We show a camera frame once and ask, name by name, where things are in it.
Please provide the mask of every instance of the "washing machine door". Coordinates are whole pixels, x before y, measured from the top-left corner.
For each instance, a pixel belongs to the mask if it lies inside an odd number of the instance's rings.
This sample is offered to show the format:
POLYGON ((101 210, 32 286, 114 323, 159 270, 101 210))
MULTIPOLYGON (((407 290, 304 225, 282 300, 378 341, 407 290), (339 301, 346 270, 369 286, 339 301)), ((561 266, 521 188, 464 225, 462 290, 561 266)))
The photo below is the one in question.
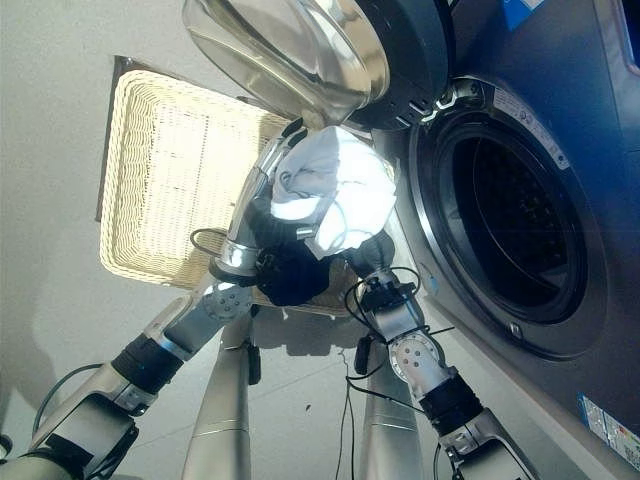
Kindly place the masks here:
POLYGON ((448 84, 446 0, 186 0, 183 18, 221 70, 312 128, 408 127, 448 84))

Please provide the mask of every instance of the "white cloth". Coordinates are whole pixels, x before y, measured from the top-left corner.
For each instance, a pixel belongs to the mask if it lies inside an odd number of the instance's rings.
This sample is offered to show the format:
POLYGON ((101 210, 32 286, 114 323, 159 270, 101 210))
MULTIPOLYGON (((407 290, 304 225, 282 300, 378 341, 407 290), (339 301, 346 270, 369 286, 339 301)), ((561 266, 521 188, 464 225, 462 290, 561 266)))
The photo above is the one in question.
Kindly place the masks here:
POLYGON ((362 242, 384 227, 396 201, 384 160, 340 127, 296 145, 276 170, 271 213, 318 225, 305 242, 316 258, 362 242))

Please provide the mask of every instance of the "laundry basket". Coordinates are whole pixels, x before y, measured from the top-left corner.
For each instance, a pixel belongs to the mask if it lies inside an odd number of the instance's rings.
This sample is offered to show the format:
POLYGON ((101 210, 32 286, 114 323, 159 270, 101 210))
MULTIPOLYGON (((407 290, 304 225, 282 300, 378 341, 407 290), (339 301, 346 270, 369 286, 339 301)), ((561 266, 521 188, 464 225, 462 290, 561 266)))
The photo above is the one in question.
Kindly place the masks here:
MULTIPOLYGON (((195 286, 224 239, 245 176, 288 120, 188 82, 146 70, 118 81, 102 198, 100 259, 111 272, 181 288, 195 286)), ((357 280, 342 260, 323 294, 296 308, 346 315, 357 280)), ((257 289, 255 301, 269 304, 257 289)))

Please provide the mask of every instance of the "fabric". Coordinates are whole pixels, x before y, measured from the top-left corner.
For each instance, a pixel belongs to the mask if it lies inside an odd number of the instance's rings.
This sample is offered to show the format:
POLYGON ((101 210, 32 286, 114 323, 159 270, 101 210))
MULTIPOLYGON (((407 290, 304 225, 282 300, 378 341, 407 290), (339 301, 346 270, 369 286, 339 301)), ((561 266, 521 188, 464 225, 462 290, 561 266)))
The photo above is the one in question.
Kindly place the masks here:
POLYGON ((271 201, 274 217, 318 225, 305 240, 320 259, 382 230, 396 201, 384 160, 340 127, 327 127, 296 145, 280 162, 271 201))
POLYGON ((302 242, 265 248, 256 262, 257 286, 273 305, 302 305, 329 287, 332 261, 317 260, 302 242))

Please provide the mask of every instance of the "black cable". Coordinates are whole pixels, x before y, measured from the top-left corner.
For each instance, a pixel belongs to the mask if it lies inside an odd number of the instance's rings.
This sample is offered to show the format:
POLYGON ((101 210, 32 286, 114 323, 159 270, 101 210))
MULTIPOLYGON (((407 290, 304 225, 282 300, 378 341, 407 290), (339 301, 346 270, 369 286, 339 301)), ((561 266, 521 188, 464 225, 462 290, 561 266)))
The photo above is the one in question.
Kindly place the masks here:
POLYGON ((429 335, 431 335, 433 337, 434 335, 438 335, 440 333, 448 332, 450 330, 455 330, 455 328, 456 327, 443 328, 442 330, 436 330, 435 332, 429 332, 429 335))
POLYGON ((362 376, 360 376, 360 377, 349 377, 349 376, 347 376, 347 378, 348 378, 349 380, 356 380, 356 381, 357 381, 357 380, 364 380, 365 378, 369 378, 369 377, 370 377, 370 376, 372 376, 374 373, 376 373, 378 370, 380 370, 382 367, 384 367, 386 363, 387 363, 387 361, 386 361, 386 360, 383 360, 383 361, 380 363, 380 365, 378 365, 376 368, 374 368, 373 370, 371 370, 369 373, 367 373, 367 374, 365 374, 365 375, 362 375, 362 376))
POLYGON ((356 289, 362 285, 364 283, 363 280, 360 280, 359 282, 354 283, 353 285, 351 285, 347 291, 344 294, 344 301, 343 301, 343 305, 344 308, 347 312, 349 312, 349 315, 351 315, 353 318, 355 318, 358 322, 360 322, 362 325, 364 325, 367 329, 371 330, 374 335, 377 337, 378 340, 381 340, 382 342, 384 342, 384 337, 382 336, 382 334, 380 332, 378 332, 373 325, 371 325, 371 323, 369 323, 366 319, 366 315, 364 313, 364 310, 362 309, 362 305, 360 305, 360 302, 358 301, 358 296, 355 293, 356 289), (349 306, 349 295, 353 294, 353 300, 356 304, 356 306, 358 307, 358 310, 360 311, 360 314, 362 315, 362 317, 359 317, 353 310, 351 310, 351 307, 349 306))
POLYGON ((362 325, 364 325, 367 328, 371 328, 371 324, 367 321, 366 318, 360 318, 353 310, 351 310, 351 307, 349 306, 349 295, 351 294, 351 292, 353 292, 356 288, 358 288, 360 285, 362 284, 362 282, 357 282, 354 283, 353 285, 351 285, 347 291, 344 294, 344 300, 343 300, 343 304, 344 304, 344 308, 347 312, 349 312, 349 315, 351 315, 353 318, 355 318, 358 322, 360 322, 362 325))
POLYGON ((67 380, 69 380, 74 375, 77 375, 78 373, 84 372, 86 370, 93 370, 93 369, 96 369, 96 368, 100 368, 101 366, 102 366, 102 363, 92 363, 91 365, 85 365, 84 367, 76 368, 75 370, 72 370, 71 372, 67 373, 64 377, 62 377, 58 381, 58 383, 56 383, 51 388, 51 390, 49 390, 49 393, 47 393, 47 395, 44 397, 44 400, 42 400, 42 403, 40 404, 40 408, 38 408, 38 411, 36 412, 36 418, 33 420, 33 429, 32 429, 31 434, 32 435, 36 434, 36 432, 38 431, 38 428, 40 428, 40 419, 42 418, 42 414, 44 413, 44 409, 47 407, 47 404, 49 403, 51 398, 55 395, 55 393, 58 391, 58 389, 67 380))
POLYGON ((439 475, 438 475, 438 458, 440 457, 440 449, 442 448, 442 445, 440 445, 440 443, 438 443, 438 446, 436 447, 436 451, 433 452, 433 480, 439 480, 439 475))
POLYGON ((418 412, 418 413, 420 413, 422 415, 425 415, 425 413, 422 410, 420 410, 419 408, 414 407, 413 405, 409 405, 408 403, 402 402, 402 401, 397 400, 397 399, 395 399, 393 397, 390 397, 388 395, 384 395, 383 393, 380 393, 380 392, 374 392, 374 391, 371 391, 371 390, 367 390, 366 388, 360 388, 360 387, 354 385, 353 382, 351 380, 349 380, 349 378, 347 378, 347 377, 345 377, 345 378, 347 380, 347 384, 349 384, 349 386, 351 388, 353 388, 354 390, 357 390, 358 392, 366 393, 368 395, 373 395, 374 397, 382 398, 383 400, 388 400, 390 402, 396 403, 396 404, 401 405, 403 407, 410 408, 411 410, 414 410, 414 411, 416 411, 416 412, 418 412))
POLYGON ((198 241, 196 240, 196 237, 201 233, 215 233, 218 235, 222 235, 223 237, 226 237, 227 232, 219 228, 198 228, 193 232, 191 232, 191 234, 189 235, 189 241, 191 242, 191 245, 193 245, 196 248, 196 250, 200 250, 201 252, 204 252, 207 255, 211 255, 212 257, 219 256, 220 252, 215 252, 207 247, 203 247, 200 243, 198 243, 198 241))
POLYGON ((353 418, 353 405, 351 404, 351 395, 349 392, 349 386, 347 385, 347 400, 349 401, 349 415, 351 415, 351 480, 356 480, 356 421, 353 418))
POLYGON ((347 416, 348 401, 349 401, 349 386, 347 385, 347 391, 344 395, 344 408, 342 409, 342 419, 340 420, 340 450, 338 453, 338 465, 336 466, 335 480, 338 480, 338 474, 340 473, 340 463, 342 462, 342 443, 344 440, 344 419, 347 416))
POLYGON ((391 340, 389 340, 388 342, 384 342, 385 345, 391 345, 393 342, 395 342, 398 338, 402 338, 406 335, 409 335, 413 332, 422 332, 424 331, 424 333, 429 333, 429 329, 431 327, 429 325, 420 325, 419 327, 415 327, 415 328, 410 328, 409 330, 406 330, 404 332, 402 332, 400 335, 396 335, 395 337, 393 337, 391 340))

